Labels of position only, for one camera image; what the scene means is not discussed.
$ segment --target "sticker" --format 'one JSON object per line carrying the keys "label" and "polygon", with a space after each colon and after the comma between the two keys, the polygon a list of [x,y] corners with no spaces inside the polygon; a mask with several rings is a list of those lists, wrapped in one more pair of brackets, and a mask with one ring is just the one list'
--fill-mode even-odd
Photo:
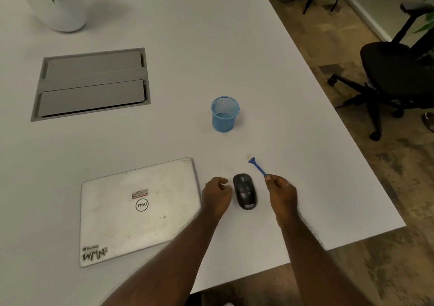
{"label": "sticker", "polygon": [[137,211],[145,211],[146,209],[148,209],[148,206],[149,206],[149,202],[146,199],[139,199],[136,202]]}
{"label": "sticker", "polygon": [[148,195],[148,190],[141,190],[141,191],[137,191],[137,192],[133,192],[131,194],[131,196],[133,197],[133,199],[137,199],[137,198],[141,198],[142,196],[146,196]]}
{"label": "sticker", "polygon": [[97,244],[90,247],[83,247],[82,248],[83,261],[85,260],[93,261],[95,258],[99,260],[101,259],[101,257],[104,257],[107,254],[107,251],[108,251],[107,247],[100,249],[99,245]]}

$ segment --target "person's left arm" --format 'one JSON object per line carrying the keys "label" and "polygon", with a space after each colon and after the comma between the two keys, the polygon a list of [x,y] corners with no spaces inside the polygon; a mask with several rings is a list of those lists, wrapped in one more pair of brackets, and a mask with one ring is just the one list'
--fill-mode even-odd
{"label": "person's left arm", "polygon": [[118,287],[102,306],[184,306],[232,187],[214,177],[202,191],[198,215],[164,249]]}

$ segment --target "forearm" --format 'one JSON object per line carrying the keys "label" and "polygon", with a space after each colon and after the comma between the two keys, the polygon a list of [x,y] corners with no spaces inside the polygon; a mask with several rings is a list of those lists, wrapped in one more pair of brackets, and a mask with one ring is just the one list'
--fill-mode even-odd
{"label": "forearm", "polygon": [[305,306],[372,306],[333,262],[299,215],[285,221],[282,233]]}
{"label": "forearm", "polygon": [[199,212],[163,250],[125,281],[103,306],[183,306],[218,219]]}

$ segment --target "white plant pot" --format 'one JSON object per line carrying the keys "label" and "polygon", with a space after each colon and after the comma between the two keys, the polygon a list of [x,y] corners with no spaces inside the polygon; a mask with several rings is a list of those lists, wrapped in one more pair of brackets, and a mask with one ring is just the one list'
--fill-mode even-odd
{"label": "white plant pot", "polygon": [[83,0],[26,0],[37,18],[53,30],[73,32],[86,24]]}

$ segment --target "person's right arm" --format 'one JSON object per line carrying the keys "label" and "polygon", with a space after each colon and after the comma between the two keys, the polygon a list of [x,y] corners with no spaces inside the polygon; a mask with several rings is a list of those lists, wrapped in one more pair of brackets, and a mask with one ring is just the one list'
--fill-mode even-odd
{"label": "person's right arm", "polygon": [[373,306],[339,269],[298,213],[297,190],[285,178],[265,177],[271,206],[305,306]]}

